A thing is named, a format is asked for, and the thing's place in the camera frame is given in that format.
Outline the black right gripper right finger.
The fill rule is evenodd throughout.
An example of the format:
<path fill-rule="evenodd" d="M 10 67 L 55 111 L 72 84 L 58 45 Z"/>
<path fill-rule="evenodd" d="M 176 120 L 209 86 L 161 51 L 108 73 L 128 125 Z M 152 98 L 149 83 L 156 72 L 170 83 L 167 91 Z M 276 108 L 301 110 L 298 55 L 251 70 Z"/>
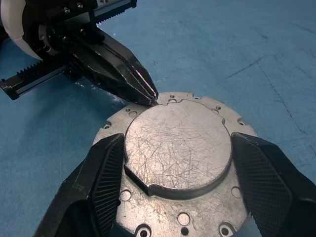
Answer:
<path fill-rule="evenodd" d="M 242 198 L 262 237 L 316 237 L 316 185 L 276 145 L 231 134 Z"/>

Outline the silver round motor lid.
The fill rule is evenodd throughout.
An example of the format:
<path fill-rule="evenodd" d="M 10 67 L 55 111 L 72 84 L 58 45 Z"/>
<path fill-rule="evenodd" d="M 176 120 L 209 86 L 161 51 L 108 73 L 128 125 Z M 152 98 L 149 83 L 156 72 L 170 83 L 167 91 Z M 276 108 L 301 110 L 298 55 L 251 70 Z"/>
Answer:
<path fill-rule="evenodd" d="M 236 237 L 249 216 L 233 162 L 231 134 L 255 135 L 227 105 L 165 92 L 153 106 L 113 114 L 95 142 L 123 135 L 116 221 L 134 237 Z"/>

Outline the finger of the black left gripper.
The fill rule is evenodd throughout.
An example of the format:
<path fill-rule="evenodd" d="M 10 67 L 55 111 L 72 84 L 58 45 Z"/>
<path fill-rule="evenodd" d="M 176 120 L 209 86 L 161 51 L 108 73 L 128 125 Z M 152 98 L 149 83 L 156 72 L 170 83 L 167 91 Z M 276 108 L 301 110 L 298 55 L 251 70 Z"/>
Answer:
<path fill-rule="evenodd" d="M 85 27 L 83 40 L 98 87 L 124 100 L 158 99 L 151 76 L 127 47 L 97 27 Z"/>
<path fill-rule="evenodd" d="M 156 86 L 136 56 L 112 37 L 99 42 L 74 37 L 70 55 L 97 87 L 140 105 L 156 102 Z"/>

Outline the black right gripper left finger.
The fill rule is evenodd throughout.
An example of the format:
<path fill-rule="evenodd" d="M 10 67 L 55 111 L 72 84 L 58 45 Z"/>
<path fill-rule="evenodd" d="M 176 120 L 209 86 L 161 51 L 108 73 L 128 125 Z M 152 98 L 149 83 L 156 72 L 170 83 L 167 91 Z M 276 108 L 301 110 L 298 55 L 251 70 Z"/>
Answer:
<path fill-rule="evenodd" d="M 109 237 L 122 177 L 124 135 L 91 146 L 86 158 L 63 181 L 33 237 Z"/>

